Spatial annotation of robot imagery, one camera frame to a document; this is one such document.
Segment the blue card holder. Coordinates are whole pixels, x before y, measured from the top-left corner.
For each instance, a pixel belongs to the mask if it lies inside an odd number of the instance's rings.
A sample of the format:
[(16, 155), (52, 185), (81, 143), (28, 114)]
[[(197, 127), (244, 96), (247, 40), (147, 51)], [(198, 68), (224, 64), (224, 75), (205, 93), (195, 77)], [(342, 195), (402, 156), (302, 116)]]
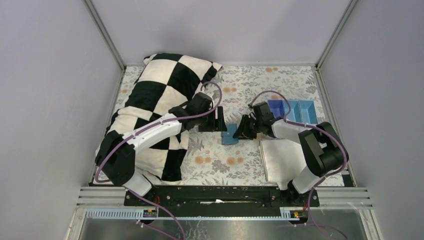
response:
[(221, 132), (221, 144), (222, 145), (235, 145), (239, 142), (239, 139), (236, 137), (234, 138), (234, 134), (237, 131), (237, 124), (236, 123), (229, 123), (226, 124), (226, 131)]

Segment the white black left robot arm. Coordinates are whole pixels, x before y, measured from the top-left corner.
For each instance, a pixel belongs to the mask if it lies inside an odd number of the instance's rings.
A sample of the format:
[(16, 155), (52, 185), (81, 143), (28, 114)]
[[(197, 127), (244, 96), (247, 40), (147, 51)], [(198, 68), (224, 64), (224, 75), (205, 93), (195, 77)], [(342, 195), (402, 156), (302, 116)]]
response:
[(135, 170), (138, 154), (195, 126), (207, 123), (208, 116), (219, 108), (218, 103), (202, 92), (171, 108), (159, 119), (129, 132), (113, 130), (106, 134), (96, 153), (94, 162), (114, 186), (124, 187), (138, 197), (148, 193), (152, 184)]

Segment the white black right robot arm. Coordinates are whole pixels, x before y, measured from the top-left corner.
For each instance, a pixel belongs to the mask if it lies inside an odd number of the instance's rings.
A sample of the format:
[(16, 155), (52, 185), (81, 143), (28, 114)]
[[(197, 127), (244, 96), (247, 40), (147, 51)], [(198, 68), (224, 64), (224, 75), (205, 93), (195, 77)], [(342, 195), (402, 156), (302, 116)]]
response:
[(267, 102), (251, 106), (242, 116), (234, 138), (253, 140), (262, 133), (271, 140), (261, 144), (265, 172), (276, 170), (279, 188), (300, 195), (317, 187), (326, 177), (343, 170), (349, 154), (329, 122), (320, 124), (290, 121), (274, 116)]

